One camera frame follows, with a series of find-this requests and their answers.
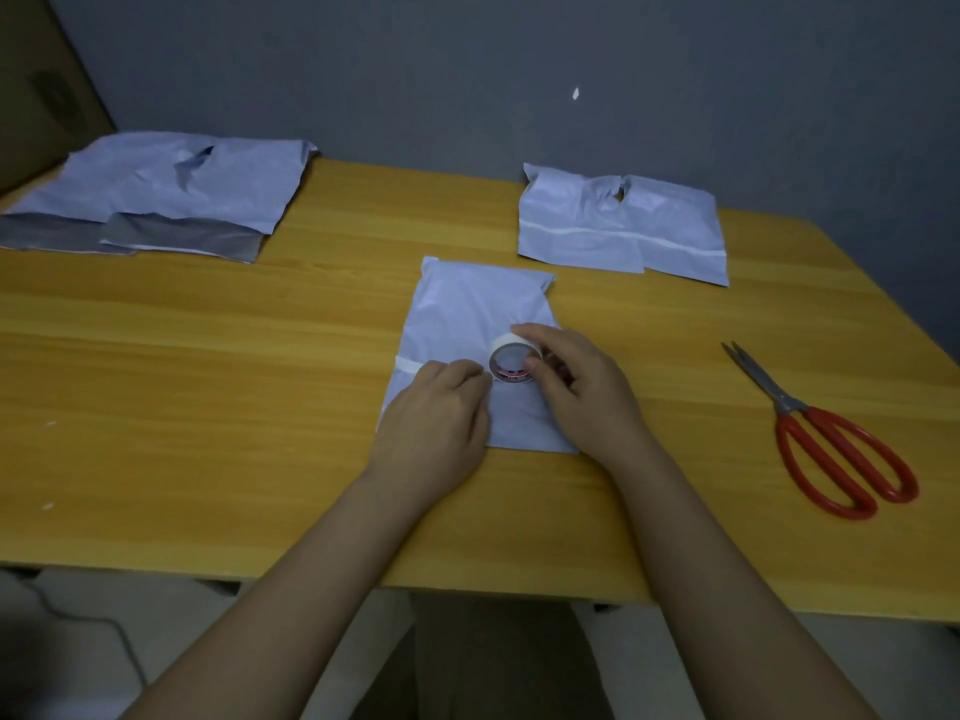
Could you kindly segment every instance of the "floor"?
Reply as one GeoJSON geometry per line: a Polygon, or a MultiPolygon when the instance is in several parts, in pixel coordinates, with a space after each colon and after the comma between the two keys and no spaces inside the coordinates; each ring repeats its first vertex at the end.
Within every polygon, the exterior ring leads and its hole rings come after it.
{"type": "MultiPolygon", "coordinates": [[[[37,582],[62,610],[121,621],[151,679],[234,601],[177,577],[49,569],[37,582]]],[[[617,718],[702,717],[656,608],[626,605],[610,613],[596,613],[586,603],[574,608],[617,718]]],[[[411,619],[402,591],[371,593],[304,717],[349,717],[411,619]]],[[[801,619],[884,718],[960,717],[960,637],[949,630],[880,619],[801,619]]],[[[34,594],[0,572],[0,697],[3,683],[18,679],[42,685],[41,702],[30,717],[44,720],[115,718],[138,692],[109,627],[48,620],[34,594]],[[25,676],[30,673],[35,677],[25,676]]]]}

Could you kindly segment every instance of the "scissors blade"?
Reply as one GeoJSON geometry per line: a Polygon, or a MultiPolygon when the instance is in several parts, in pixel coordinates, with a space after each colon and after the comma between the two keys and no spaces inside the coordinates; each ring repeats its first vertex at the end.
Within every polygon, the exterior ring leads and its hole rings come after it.
{"type": "Polygon", "coordinates": [[[756,386],[759,386],[770,399],[774,400],[776,410],[789,414],[790,412],[802,411],[807,409],[807,405],[800,399],[796,399],[786,392],[763,367],[757,363],[753,356],[741,348],[735,340],[730,342],[731,346],[721,343],[727,355],[753,380],[756,386]]]}

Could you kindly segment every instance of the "left hand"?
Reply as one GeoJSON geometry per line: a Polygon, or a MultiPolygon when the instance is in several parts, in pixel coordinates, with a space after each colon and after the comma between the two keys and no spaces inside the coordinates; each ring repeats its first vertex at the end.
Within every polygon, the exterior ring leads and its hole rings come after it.
{"type": "Polygon", "coordinates": [[[493,377],[479,363],[426,362],[380,420],[366,474],[429,509],[483,460],[493,377]]]}

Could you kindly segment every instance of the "wood grain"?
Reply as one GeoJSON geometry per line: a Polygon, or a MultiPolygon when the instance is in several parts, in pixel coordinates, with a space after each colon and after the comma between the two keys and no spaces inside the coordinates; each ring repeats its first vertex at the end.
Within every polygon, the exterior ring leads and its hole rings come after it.
{"type": "MultiPolygon", "coordinates": [[[[541,265],[516,254],[521,192],[318,160],[255,265],[0,251],[0,561],[268,569],[363,467],[429,254],[557,274],[558,320],[616,357],[791,607],[960,620],[960,369],[822,232],[723,211],[728,289],[541,265]],[[729,339],[894,447],[918,501],[866,523],[811,505],[729,339]]],[[[500,449],[422,521],[385,583],[650,599],[602,472],[500,449]]]]}

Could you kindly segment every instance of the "tape roll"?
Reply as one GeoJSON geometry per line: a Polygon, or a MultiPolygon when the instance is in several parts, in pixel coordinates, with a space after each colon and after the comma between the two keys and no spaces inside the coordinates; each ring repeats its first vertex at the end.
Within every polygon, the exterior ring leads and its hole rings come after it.
{"type": "Polygon", "coordinates": [[[505,333],[489,348],[489,372],[494,379],[507,384],[530,381],[534,375],[523,365],[528,356],[544,358],[544,354],[532,340],[505,333]]]}

